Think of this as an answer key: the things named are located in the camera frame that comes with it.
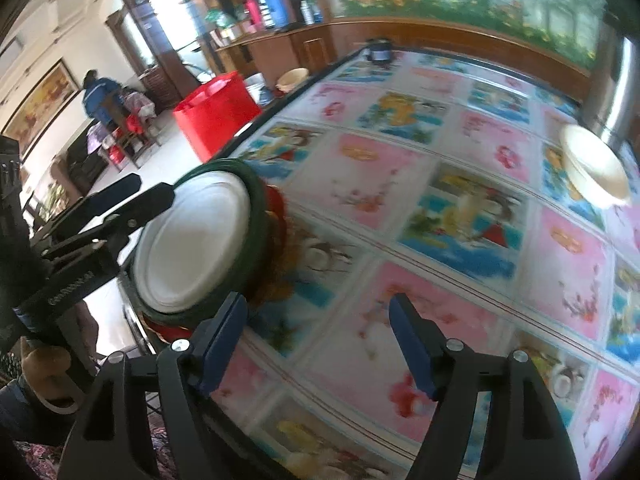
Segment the left hand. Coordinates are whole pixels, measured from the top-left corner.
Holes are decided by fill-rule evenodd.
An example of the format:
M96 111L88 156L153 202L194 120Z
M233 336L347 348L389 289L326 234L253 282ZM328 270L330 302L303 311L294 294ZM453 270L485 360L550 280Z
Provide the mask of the left hand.
M75 323L75 333L81 338L85 356L91 364L96 364L99 325L85 301L76 304ZM21 338L20 345L22 373L38 401L55 414L75 413L85 393L67 375L72 365L70 352L62 347L37 346L26 337Z

